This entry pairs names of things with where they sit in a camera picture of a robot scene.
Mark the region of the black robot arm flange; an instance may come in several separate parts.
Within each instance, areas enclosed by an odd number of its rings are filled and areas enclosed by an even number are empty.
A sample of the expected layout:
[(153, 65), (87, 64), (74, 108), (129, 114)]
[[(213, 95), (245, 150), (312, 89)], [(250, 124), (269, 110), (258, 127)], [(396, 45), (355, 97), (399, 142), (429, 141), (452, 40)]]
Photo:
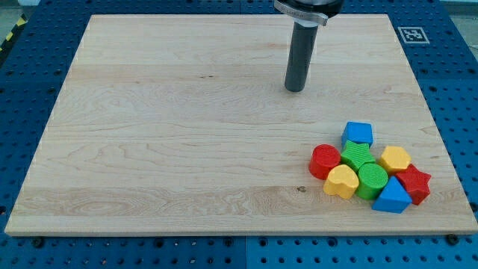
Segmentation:
[(273, 7), (304, 27), (326, 26), (338, 15), (344, 0), (274, 0)]

